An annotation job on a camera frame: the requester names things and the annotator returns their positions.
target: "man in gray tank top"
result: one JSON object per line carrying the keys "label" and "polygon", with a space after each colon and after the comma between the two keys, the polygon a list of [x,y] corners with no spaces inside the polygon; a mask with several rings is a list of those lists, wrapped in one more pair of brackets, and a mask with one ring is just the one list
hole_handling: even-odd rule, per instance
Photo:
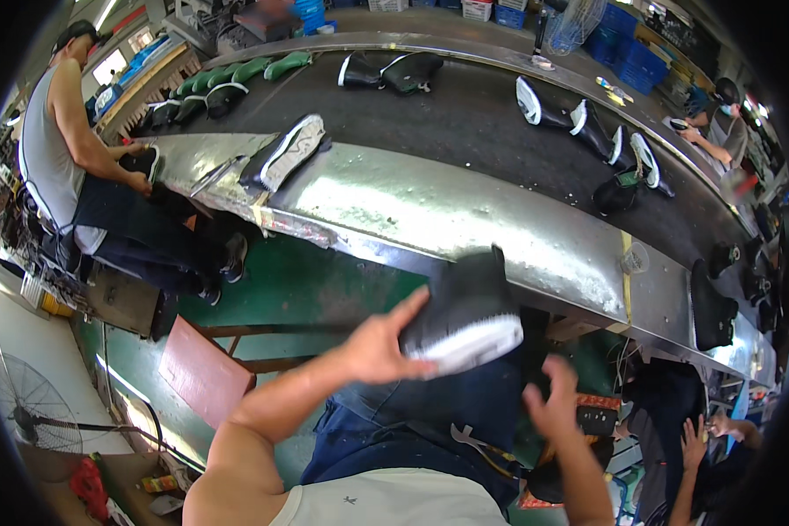
{"label": "man in gray tank top", "polygon": [[93,133],[82,70],[102,40],[90,22],[80,20],[55,42],[21,129],[22,178],[57,237],[73,236],[82,253],[159,289],[199,295],[215,305],[222,279],[241,279],[247,241],[235,234],[222,246],[183,226],[169,207],[150,204],[145,198],[158,201],[162,188],[153,190],[146,174],[117,163],[144,147],[105,146]]}

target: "gray tank top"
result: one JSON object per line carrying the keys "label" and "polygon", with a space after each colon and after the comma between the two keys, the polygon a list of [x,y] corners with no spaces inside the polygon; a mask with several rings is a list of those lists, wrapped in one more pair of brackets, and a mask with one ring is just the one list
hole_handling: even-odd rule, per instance
{"label": "gray tank top", "polygon": [[[73,156],[55,119],[47,112],[47,95],[58,66],[48,69],[32,91],[23,116],[18,161],[27,189],[42,213],[62,233],[70,231],[85,170],[73,162]],[[94,254],[105,238],[105,230],[76,226],[76,246],[85,254]]]}

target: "black cap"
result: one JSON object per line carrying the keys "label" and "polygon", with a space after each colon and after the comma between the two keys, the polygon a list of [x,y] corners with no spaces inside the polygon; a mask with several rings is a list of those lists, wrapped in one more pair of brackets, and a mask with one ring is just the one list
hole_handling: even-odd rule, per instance
{"label": "black cap", "polygon": [[96,28],[87,20],[76,20],[73,24],[68,26],[67,29],[61,32],[59,38],[55,40],[53,45],[53,55],[58,53],[62,48],[67,46],[71,39],[77,39],[80,36],[87,35],[91,37],[94,44],[98,44],[103,37],[96,32]]}
{"label": "black cap", "polygon": [[734,84],[734,81],[727,77],[722,77],[716,81],[716,92],[714,93],[716,100],[722,104],[742,104],[742,99],[739,97],[739,89]]}

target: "white cloth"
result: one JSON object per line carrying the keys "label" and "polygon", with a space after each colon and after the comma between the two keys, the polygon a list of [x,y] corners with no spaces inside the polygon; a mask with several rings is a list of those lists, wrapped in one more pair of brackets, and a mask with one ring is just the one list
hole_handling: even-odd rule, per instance
{"label": "white cloth", "polygon": [[[32,90],[21,127],[18,161],[29,194],[41,212],[62,229],[70,231],[85,170],[73,162],[73,156],[55,120],[47,113],[50,83],[58,66],[49,69]],[[94,254],[105,239],[105,230],[76,226],[76,246],[84,254]]]}
{"label": "white cloth", "polygon": [[270,526],[505,526],[496,502],[470,479],[422,468],[375,469],[290,490]]}

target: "green floor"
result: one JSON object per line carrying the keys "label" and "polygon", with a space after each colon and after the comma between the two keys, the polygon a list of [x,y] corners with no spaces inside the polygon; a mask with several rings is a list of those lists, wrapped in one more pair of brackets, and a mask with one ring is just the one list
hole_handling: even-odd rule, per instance
{"label": "green floor", "polygon": [[[370,263],[292,237],[261,240],[251,246],[246,259],[245,277],[226,285],[221,302],[208,306],[198,298],[183,298],[178,312],[203,326],[245,323],[304,323],[314,321],[355,321],[373,312],[389,310],[413,289],[426,282],[423,276],[410,274],[377,263]],[[75,333],[87,363],[95,363],[102,354],[102,324],[75,323]],[[338,340],[325,336],[264,335],[246,337],[235,356],[242,359],[268,359],[324,352]],[[619,338],[598,331],[560,352],[567,355],[579,372],[579,389],[596,394],[609,394],[612,373],[607,350]],[[107,330],[108,362],[138,391],[146,395],[155,408],[165,437],[175,441],[182,452],[204,462],[207,458],[213,429],[184,403],[158,374],[160,356],[166,339],[158,342],[142,340],[133,333],[109,327]],[[273,374],[258,377],[258,384],[269,381]],[[133,395],[118,381],[114,388],[131,400]],[[313,426],[320,410],[289,440],[275,448],[278,472],[287,489],[298,483],[301,472],[311,457],[315,437]],[[537,457],[540,440],[526,422],[518,433],[519,451],[523,458]],[[563,523],[563,512],[555,510],[515,512],[513,523]]]}

